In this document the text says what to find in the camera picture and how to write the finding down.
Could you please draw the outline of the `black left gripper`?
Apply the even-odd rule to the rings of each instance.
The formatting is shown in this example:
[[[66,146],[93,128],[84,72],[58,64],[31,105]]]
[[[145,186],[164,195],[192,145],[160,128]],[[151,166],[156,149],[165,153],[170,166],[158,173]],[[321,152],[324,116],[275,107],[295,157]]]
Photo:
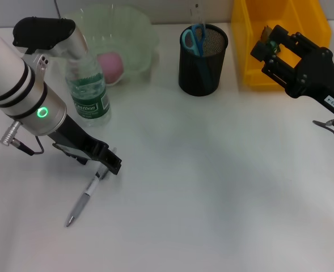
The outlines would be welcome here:
[[[117,175],[121,168],[122,160],[116,155],[116,149],[110,149],[107,145],[101,147],[95,155],[92,148],[97,141],[88,135],[68,114],[63,123],[48,137],[54,141],[52,146],[62,151],[65,155],[76,159],[82,165],[86,165],[90,159],[99,163],[97,176],[105,176],[108,172]]]

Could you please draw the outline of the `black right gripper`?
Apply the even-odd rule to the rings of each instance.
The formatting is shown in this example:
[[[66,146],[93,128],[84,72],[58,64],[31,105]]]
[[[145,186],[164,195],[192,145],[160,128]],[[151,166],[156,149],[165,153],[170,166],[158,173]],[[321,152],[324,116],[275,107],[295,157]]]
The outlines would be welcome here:
[[[258,41],[251,56],[263,64],[250,79],[251,86],[286,86],[285,92],[296,99],[307,96],[334,114],[334,63],[332,52],[317,46],[300,32],[289,35],[276,25],[269,38],[297,56],[304,56],[293,67],[273,51],[270,43]]]

